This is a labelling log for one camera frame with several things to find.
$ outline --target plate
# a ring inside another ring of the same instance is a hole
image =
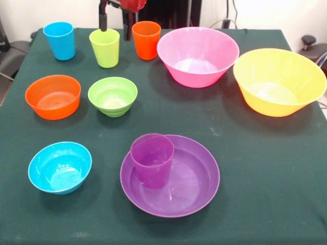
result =
[[[166,135],[175,147],[166,186],[148,189],[140,182],[130,153],[121,167],[121,185],[127,198],[141,210],[159,217],[177,218],[204,208],[216,195],[220,173],[213,155],[200,143]]]

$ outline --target dark green tablecloth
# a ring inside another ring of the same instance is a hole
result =
[[[121,41],[118,66],[102,69],[91,31],[75,30],[77,53],[66,62],[54,59],[39,32],[0,109],[1,244],[327,244],[327,124],[317,103],[289,117],[266,117],[245,104],[232,70],[211,87],[186,88],[159,58],[137,58],[133,42]],[[225,32],[241,53],[289,49],[281,31]],[[24,98],[32,82],[52,74],[82,85],[78,111],[59,121],[39,118]],[[91,84],[110,76],[138,86],[135,104],[120,118],[87,99]],[[212,152],[221,182],[207,207],[164,219],[129,202],[120,166],[132,141],[150,132],[184,135]],[[90,150],[92,170],[72,194],[43,193],[29,182],[29,162],[65,140]]]

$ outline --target white wall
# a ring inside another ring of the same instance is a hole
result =
[[[229,18],[233,19],[235,12],[229,1]],[[201,26],[209,27],[225,17],[225,0],[202,2]],[[235,0],[235,4],[238,28],[281,29],[293,51],[302,48],[305,34],[315,36],[317,43],[327,42],[327,0]]]
[[[225,0],[202,0],[200,25],[209,27],[226,14]],[[52,21],[76,27],[98,27],[99,0],[0,0],[0,18],[10,41],[30,40],[30,34]],[[327,42],[327,0],[235,0],[239,28],[282,29],[294,51],[301,36]],[[234,17],[230,0],[229,17]],[[108,26],[122,27],[121,10],[107,7]]]
[[[99,27],[99,0],[0,0],[0,19],[9,41],[30,40],[32,32],[54,21]],[[107,6],[108,27],[122,28],[120,9]]]

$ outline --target cup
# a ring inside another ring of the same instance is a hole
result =
[[[132,32],[137,56],[143,60],[152,60],[157,57],[160,25],[152,21],[140,21],[133,25]]]
[[[47,25],[43,33],[57,60],[70,60],[75,56],[74,27],[68,22],[55,22]]]
[[[112,68],[118,64],[119,37],[118,31],[114,29],[107,29],[105,32],[97,29],[90,34],[94,55],[102,68]]]
[[[174,155],[174,145],[168,137],[145,134],[133,142],[130,154],[145,187],[157,189],[167,184]]]

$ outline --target lime green cup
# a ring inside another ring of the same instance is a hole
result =
[[[89,39],[99,66],[112,68],[119,60],[119,33],[113,29],[93,31]]]
[[[98,80],[88,90],[88,99],[102,113],[110,117],[124,115],[137,97],[136,85],[120,77]]]

